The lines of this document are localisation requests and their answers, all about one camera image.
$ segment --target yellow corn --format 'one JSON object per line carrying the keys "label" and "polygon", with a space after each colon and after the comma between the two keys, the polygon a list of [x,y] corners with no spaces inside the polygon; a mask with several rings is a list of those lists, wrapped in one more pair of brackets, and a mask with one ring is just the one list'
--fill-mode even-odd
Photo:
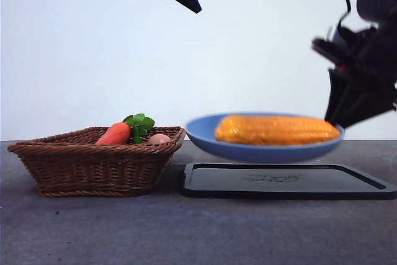
{"label": "yellow corn", "polygon": [[309,117],[230,115],[215,130],[218,141],[250,145],[302,145],[337,138],[329,122]]}

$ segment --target wicker basket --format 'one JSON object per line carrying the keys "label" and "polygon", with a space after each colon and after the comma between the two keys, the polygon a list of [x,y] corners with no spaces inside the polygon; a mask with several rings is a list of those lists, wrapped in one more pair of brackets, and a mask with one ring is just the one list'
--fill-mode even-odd
{"label": "wicker basket", "polygon": [[[147,195],[181,146],[181,127],[154,127],[142,144],[95,145],[107,127],[89,127],[52,137],[20,141],[7,149],[18,155],[47,197]],[[163,133],[172,140],[149,145],[147,139]]]}

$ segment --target black tray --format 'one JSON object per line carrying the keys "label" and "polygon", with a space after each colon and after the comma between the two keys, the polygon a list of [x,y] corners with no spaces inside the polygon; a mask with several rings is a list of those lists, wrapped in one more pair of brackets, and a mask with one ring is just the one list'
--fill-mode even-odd
{"label": "black tray", "polygon": [[338,164],[188,164],[181,193],[187,197],[386,200],[397,187]]}

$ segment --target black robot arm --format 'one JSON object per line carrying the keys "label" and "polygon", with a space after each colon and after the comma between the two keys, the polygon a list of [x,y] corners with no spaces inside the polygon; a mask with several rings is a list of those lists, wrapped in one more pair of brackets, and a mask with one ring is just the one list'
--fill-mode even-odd
{"label": "black robot arm", "polygon": [[335,64],[329,70],[331,94],[325,119],[343,127],[396,110],[397,0],[357,0],[357,12],[376,26],[360,32],[339,21],[330,40],[312,47]]}

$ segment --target table surface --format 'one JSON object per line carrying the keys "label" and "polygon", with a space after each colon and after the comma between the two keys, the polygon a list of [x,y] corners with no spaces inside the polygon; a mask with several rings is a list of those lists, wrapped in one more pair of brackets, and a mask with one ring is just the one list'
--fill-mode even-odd
{"label": "table surface", "polygon": [[[193,199],[185,141],[143,197],[47,198],[1,143],[1,264],[397,264],[397,200]],[[352,166],[397,185],[397,141],[343,141],[304,163]]]}

